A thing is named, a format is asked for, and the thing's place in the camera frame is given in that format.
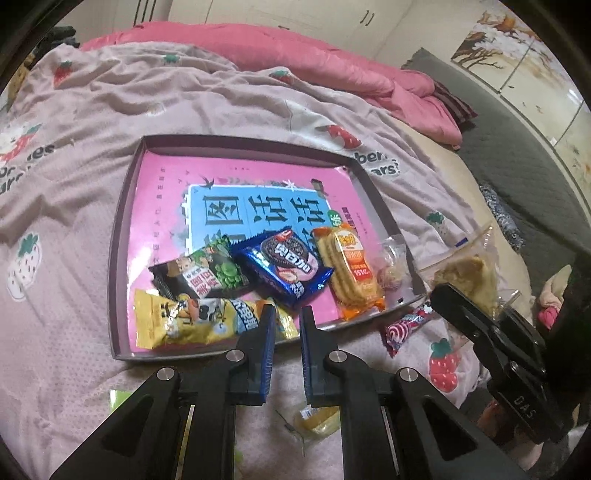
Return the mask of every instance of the gray mat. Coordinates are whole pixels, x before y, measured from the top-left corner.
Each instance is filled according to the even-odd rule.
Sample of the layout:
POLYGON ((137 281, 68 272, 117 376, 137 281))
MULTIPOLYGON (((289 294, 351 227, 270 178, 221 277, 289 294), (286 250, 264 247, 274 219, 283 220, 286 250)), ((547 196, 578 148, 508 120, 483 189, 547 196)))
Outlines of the gray mat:
POLYGON ((467 102, 478 117, 457 152, 478 182, 489 183, 525 239, 520 253, 537 295, 545 281, 574 261, 569 242, 591 245, 583 209, 554 160, 502 100, 425 49, 404 68, 427 73, 467 102))

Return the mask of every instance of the orange snack package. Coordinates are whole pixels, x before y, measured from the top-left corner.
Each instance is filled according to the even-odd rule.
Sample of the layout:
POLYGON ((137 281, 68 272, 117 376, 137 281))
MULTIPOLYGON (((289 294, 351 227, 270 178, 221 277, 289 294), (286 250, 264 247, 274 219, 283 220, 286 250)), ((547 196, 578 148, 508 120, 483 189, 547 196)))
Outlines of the orange snack package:
POLYGON ((384 292, 365 259, 365 249, 358 234, 347 223, 312 230, 324 265, 334 268, 330 286, 339 301, 343 319, 377 307, 386 308, 384 292))

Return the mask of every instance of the triangular cutout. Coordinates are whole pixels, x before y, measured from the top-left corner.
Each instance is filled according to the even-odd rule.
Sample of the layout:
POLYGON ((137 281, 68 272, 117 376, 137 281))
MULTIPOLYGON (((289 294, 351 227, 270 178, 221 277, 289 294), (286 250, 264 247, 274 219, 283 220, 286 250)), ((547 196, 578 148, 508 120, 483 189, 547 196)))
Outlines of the triangular cutout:
POLYGON ((476 450, 476 442, 433 401, 426 400, 423 409, 441 457, 450 461, 476 450))
POLYGON ((105 435, 102 441, 103 447, 111 452, 126 457, 133 457, 153 404, 154 399, 152 397, 146 395, 142 398, 138 404, 129 411, 107 435, 105 435))

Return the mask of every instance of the bed sheet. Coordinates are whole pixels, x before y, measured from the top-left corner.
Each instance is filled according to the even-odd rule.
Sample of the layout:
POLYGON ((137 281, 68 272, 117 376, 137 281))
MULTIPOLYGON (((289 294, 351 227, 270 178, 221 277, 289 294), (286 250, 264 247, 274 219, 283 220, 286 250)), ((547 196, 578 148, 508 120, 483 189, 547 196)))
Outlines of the bed sheet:
MULTIPOLYGON (((355 158, 416 259, 442 254, 478 228, 470 206, 387 112, 285 67, 241 72, 178 44, 60 46, 32 70, 8 120, 10 155, 0 165, 0 434, 34 480, 47 479, 104 421, 110 388, 133 390, 159 368, 114 360, 108 335, 113 218, 142 136, 236 135, 355 158), (427 222, 434 211, 445 218, 437 230, 427 222)), ((339 345, 373 367, 409 365, 428 377, 430 346, 447 335, 444 321, 432 320, 394 360, 372 325, 340 333, 339 345)), ((480 374, 471 349, 455 374, 458 386, 446 395, 459 405, 480 374)), ((274 414, 302 398, 299 346, 279 348, 268 404, 239 410, 245 479, 342 479, 339 435, 303 461, 274 414)))
POLYGON ((432 95, 435 86, 428 75, 368 60, 280 28, 147 22, 90 40, 82 49, 145 41, 195 45, 250 72, 282 65, 306 82, 355 93, 438 142, 462 143, 449 111, 432 95))

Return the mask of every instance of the pink blanket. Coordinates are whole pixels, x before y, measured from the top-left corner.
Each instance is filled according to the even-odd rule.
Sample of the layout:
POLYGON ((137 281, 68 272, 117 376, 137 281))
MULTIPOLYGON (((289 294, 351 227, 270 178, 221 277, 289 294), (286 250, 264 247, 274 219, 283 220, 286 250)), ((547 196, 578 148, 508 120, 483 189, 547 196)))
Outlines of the pink blanket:
POLYGON ((284 66, 305 82, 354 93, 371 105, 385 108, 437 142, 462 142, 445 106, 431 96, 433 80, 424 73, 377 63, 279 28, 149 22, 91 40, 82 49, 146 41, 195 45, 226 57, 246 71, 284 66))

